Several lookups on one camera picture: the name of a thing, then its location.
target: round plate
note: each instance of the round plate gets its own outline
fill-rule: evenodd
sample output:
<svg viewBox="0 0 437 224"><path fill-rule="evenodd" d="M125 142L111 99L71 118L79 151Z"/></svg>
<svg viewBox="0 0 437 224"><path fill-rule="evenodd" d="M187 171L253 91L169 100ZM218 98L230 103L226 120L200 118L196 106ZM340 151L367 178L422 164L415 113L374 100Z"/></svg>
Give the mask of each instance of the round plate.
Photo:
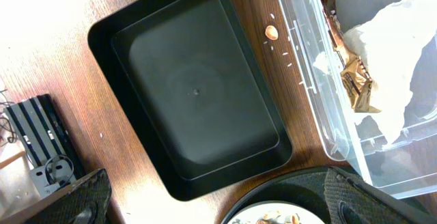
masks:
<svg viewBox="0 0 437 224"><path fill-rule="evenodd" d="M247 206L228 224L257 224L259 220L270 221L267 223L273 224L323 224L323 221L310 211L284 201L263 201Z"/></svg>

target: clear plastic container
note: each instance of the clear plastic container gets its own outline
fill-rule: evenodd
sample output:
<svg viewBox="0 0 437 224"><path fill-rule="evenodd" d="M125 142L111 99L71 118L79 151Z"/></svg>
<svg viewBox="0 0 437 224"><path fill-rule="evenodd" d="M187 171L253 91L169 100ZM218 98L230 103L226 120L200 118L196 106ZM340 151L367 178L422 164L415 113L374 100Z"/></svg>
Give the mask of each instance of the clear plastic container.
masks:
<svg viewBox="0 0 437 224"><path fill-rule="evenodd" d="M336 0L343 32L371 20L401 0ZM388 145L376 123L366 117L356 126L330 43L320 0L279 0L320 140L333 160L347 160L363 179L396 198L437 191L437 36L423 48L414 69L400 137ZM322 52L325 74L313 66Z"/></svg>

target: white surface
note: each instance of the white surface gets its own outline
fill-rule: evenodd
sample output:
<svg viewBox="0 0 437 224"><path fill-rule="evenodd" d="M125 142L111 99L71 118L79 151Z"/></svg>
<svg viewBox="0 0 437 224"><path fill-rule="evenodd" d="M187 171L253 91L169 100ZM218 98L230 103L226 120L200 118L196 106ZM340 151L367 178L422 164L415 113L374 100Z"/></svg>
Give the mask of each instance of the white surface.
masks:
<svg viewBox="0 0 437 224"><path fill-rule="evenodd" d="M255 224L258 220L262 220L265 214L276 211L279 211L280 216L268 221L281 224L286 222L291 223L290 216L297 214L301 223L323 224L323 221L310 211L284 201L263 201L248 206L239 211L228 224L245 224L248 222Z"/></svg>
<svg viewBox="0 0 437 224"><path fill-rule="evenodd" d="M20 141L0 149L0 162L24 151ZM0 169L0 220L41 200L30 178L31 165L25 156Z"/></svg>
<svg viewBox="0 0 437 224"><path fill-rule="evenodd" d="M344 34L346 44L362 57L375 83L370 105L381 110L356 114L356 123L370 115L388 144L404 127L405 107L413 95L414 67L436 30L437 0L401 0Z"/></svg>
<svg viewBox="0 0 437 224"><path fill-rule="evenodd" d="M315 58L313 66L321 70L324 74L330 74L329 70L329 58L325 52L319 53Z"/></svg>

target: rectangular tray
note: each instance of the rectangular tray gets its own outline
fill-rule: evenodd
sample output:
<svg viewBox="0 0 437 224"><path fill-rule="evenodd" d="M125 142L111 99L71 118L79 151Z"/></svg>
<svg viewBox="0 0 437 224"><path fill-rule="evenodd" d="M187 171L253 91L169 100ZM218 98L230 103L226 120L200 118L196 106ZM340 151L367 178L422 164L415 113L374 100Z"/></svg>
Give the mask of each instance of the rectangular tray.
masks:
<svg viewBox="0 0 437 224"><path fill-rule="evenodd" d="M230 0L138 0L88 42L169 193L284 165L292 145Z"/></svg>

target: black plastic tray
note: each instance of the black plastic tray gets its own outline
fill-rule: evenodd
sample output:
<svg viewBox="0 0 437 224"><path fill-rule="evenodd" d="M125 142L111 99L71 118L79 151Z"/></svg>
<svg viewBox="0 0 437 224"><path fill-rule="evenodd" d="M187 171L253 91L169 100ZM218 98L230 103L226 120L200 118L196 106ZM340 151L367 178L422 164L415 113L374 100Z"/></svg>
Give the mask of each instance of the black plastic tray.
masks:
<svg viewBox="0 0 437 224"><path fill-rule="evenodd" d="M138 0L88 42L169 193L285 164L292 146L230 0Z"/></svg>

